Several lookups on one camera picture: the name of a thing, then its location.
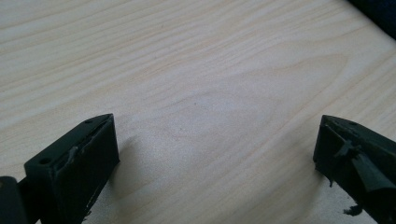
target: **black object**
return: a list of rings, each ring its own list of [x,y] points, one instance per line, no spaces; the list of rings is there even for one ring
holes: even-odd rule
[[[315,147],[316,169],[378,223],[396,223],[396,143],[358,123],[323,116]]]
[[[376,23],[385,33],[396,39],[396,0],[348,0]]]
[[[0,223],[81,223],[119,161],[113,115],[85,120],[26,162],[20,183],[0,177]]]

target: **wood grain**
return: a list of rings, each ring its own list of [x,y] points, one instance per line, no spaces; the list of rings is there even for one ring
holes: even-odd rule
[[[84,223],[374,223],[314,171],[322,114],[396,139],[396,42],[341,0],[1,1],[0,175],[114,113]]]

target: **light wood surface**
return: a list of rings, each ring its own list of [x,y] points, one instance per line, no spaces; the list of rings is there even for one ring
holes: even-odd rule
[[[396,140],[395,73],[341,0],[0,1],[0,175],[113,113],[84,223],[374,223],[312,154],[323,114]]]

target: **screw hole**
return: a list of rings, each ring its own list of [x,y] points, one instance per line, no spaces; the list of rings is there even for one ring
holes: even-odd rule
[[[50,163],[50,158],[41,159],[41,161],[39,161],[38,163],[40,163],[41,165],[48,164]]]

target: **wooden table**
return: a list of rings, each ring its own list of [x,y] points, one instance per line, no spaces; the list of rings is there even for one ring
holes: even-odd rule
[[[396,42],[342,0],[0,2],[0,175],[113,113],[84,223],[374,223],[314,170],[320,117],[396,139]]]

